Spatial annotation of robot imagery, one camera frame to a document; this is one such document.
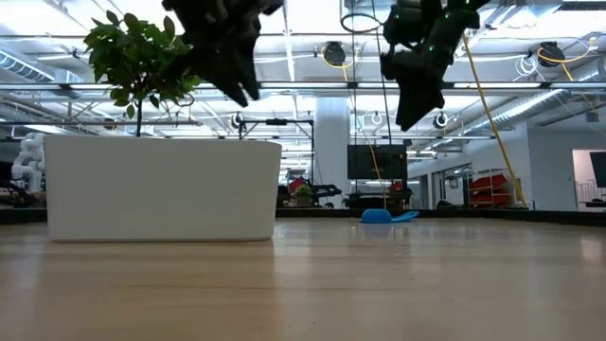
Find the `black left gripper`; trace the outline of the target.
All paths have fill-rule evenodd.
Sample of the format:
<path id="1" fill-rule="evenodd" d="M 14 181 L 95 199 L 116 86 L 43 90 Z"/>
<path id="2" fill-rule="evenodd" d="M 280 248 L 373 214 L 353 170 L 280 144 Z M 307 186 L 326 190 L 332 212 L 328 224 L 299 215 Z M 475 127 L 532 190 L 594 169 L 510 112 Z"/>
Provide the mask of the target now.
<path id="1" fill-rule="evenodd" d="M 254 63 L 259 17 L 278 10 L 279 0 L 162 0 L 162 5 L 177 16 L 184 29 L 182 42 L 189 47 L 176 64 L 191 64 L 192 73 L 245 107 L 248 101 L 231 64 L 238 63 L 242 87 L 259 99 Z"/>

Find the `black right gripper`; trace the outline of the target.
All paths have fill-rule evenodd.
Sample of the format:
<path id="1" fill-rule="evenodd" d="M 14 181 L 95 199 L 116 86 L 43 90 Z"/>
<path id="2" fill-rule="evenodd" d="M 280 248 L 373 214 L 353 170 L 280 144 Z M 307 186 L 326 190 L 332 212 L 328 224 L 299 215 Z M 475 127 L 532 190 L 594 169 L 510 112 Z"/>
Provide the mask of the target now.
<path id="1" fill-rule="evenodd" d="M 383 24 L 384 77 L 400 89 L 396 123 L 410 129 L 445 104 L 441 83 L 467 28 L 478 28 L 481 0 L 397 0 Z"/>

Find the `small blue measuring cup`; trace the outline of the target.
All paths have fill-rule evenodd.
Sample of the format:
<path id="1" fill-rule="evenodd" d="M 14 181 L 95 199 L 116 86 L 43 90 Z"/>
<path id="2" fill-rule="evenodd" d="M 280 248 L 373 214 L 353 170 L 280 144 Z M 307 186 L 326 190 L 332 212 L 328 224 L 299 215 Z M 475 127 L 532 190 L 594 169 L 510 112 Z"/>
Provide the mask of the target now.
<path id="1" fill-rule="evenodd" d="M 399 216 L 393 216 L 387 209 L 371 208 L 363 212 L 361 222 L 363 224 L 397 224 L 416 219 L 418 211 L 407 211 Z"/>

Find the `white plastic basket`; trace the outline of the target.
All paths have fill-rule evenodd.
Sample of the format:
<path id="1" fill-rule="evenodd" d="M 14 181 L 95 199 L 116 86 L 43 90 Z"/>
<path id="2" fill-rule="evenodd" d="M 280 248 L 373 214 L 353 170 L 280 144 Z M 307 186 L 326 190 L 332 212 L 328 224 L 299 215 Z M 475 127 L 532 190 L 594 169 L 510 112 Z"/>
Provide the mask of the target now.
<path id="1" fill-rule="evenodd" d="M 49 135 L 49 236 L 55 242 L 269 239 L 281 152 L 266 141 Z"/>

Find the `green leafy plant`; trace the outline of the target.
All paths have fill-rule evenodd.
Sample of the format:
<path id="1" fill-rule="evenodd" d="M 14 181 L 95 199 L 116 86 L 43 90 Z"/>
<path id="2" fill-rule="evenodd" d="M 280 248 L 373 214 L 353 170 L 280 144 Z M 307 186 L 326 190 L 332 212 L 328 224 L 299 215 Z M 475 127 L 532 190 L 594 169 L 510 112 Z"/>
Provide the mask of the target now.
<path id="1" fill-rule="evenodd" d="M 96 19 L 83 42 L 94 81 L 112 86 L 110 99 L 136 120 L 134 135 L 143 127 L 143 105 L 160 109 L 168 101 L 178 106 L 193 103 L 191 92 L 202 80 L 187 66 L 178 66 L 191 48 L 176 34 L 170 17 L 159 27 L 132 13 L 118 16 L 105 11 L 106 20 Z"/>

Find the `red bin rack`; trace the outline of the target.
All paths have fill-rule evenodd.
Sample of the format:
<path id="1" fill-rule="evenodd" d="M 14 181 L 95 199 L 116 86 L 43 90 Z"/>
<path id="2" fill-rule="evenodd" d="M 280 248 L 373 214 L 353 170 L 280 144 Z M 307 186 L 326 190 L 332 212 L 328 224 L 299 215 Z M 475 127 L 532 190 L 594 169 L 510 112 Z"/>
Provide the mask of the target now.
<path id="1" fill-rule="evenodd" d="M 508 180 L 503 174 L 480 177 L 469 185 L 470 206 L 474 208 L 509 206 Z"/>

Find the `small potted plant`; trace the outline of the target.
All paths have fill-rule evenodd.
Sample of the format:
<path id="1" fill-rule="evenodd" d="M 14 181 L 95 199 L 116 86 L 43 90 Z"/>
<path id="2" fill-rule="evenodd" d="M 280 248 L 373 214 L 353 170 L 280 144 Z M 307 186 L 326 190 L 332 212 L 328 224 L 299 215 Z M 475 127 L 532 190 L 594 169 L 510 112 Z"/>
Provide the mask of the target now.
<path id="1" fill-rule="evenodd" d="M 299 207 L 309 207 L 312 205 L 313 191 L 308 185 L 302 184 L 294 191 L 295 203 Z"/>

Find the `black monitor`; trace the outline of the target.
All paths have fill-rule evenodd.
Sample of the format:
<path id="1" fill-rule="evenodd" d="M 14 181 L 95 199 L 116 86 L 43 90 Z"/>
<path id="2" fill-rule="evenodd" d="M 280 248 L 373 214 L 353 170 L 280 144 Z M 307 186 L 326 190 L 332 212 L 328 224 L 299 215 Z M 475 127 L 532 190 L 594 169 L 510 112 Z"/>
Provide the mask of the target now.
<path id="1" fill-rule="evenodd" d="M 598 188 L 606 188 L 606 152 L 590 152 L 591 164 Z"/>

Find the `white humanoid robot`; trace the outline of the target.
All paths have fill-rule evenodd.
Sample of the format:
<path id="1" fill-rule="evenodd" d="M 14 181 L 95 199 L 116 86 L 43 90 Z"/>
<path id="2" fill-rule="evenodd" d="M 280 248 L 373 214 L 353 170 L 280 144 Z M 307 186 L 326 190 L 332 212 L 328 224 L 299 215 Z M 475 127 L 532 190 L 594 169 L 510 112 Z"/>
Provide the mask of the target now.
<path id="1" fill-rule="evenodd" d="M 42 190 L 45 175 L 45 135 L 29 133 L 20 142 L 20 151 L 11 166 L 11 179 L 24 180 L 30 192 Z"/>

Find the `black station frame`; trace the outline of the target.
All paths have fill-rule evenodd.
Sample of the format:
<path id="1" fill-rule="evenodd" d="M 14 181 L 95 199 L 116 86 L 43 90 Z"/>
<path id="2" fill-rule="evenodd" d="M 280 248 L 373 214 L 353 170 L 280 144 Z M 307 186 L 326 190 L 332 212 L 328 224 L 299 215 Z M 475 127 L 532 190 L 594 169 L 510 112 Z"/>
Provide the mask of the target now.
<path id="1" fill-rule="evenodd" d="M 248 135 L 259 125 L 267 126 L 286 126 L 293 124 L 298 128 L 298 131 L 304 134 L 311 142 L 311 169 L 309 180 L 313 184 L 314 180 L 314 163 L 315 163 L 315 140 L 314 140 L 314 121 L 312 119 L 287 119 L 287 118 L 268 118 L 268 119 L 244 119 L 239 121 L 239 140 L 246 139 Z"/>

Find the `black wall screen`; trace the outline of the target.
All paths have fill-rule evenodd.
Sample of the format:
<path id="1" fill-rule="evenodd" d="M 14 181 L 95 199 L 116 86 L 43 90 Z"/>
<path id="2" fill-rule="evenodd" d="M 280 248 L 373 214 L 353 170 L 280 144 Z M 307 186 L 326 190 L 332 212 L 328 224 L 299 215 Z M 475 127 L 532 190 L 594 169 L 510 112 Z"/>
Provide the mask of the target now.
<path id="1" fill-rule="evenodd" d="M 407 178 L 407 156 L 403 145 L 348 145 L 348 179 Z"/>

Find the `black aluminium table frame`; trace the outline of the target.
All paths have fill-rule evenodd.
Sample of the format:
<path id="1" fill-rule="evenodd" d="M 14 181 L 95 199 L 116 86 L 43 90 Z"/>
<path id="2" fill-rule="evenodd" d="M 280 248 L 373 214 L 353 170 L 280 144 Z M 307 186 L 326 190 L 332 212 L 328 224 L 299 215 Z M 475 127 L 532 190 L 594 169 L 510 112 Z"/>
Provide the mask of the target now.
<path id="1" fill-rule="evenodd" d="M 361 209 L 279 208 L 277 218 L 360 218 Z M 585 225 L 606 228 L 606 212 L 541 211 L 527 209 L 421 209 L 427 219 L 502 219 L 535 223 Z M 0 225 L 45 223 L 45 208 L 0 209 Z"/>

